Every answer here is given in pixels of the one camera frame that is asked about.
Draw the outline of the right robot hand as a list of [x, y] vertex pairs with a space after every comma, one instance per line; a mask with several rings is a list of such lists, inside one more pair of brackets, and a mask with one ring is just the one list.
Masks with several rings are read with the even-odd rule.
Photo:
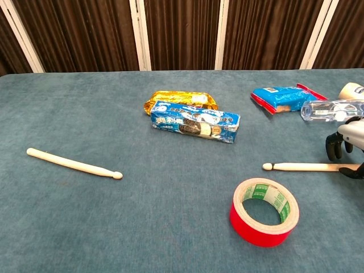
[[342, 157], [342, 143], [347, 153], [351, 153], [354, 147], [363, 151], [363, 116], [349, 118], [335, 133], [326, 137], [325, 149], [330, 161]]

